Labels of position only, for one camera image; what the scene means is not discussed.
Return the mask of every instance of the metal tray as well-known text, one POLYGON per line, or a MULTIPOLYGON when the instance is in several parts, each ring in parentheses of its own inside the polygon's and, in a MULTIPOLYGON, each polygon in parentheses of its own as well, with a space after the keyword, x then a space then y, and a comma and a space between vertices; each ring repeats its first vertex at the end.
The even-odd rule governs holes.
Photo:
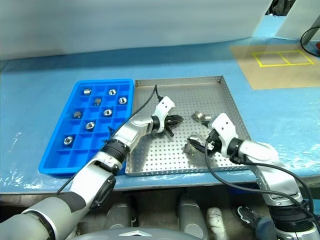
MULTIPOLYGON (((167 133, 151 134, 143 137, 127 162, 125 173, 130 176, 152 176, 161 174, 207 172, 204 154, 196 152, 193 156, 183 153, 187 138, 191 134, 207 137, 210 130, 191 115, 195 111, 218 115, 226 113, 235 124, 240 138, 250 139, 248 131, 238 112, 223 76, 151 79, 135 82, 134 109, 141 106, 150 96, 157 84, 161 96, 168 96, 175 103, 170 114, 179 114, 184 120, 172 129, 174 137, 167 133)), ((152 114, 157 104, 156 96, 141 110, 141 114, 152 114)), ((235 165, 216 153, 211 166, 216 171, 247 169, 235 165)))

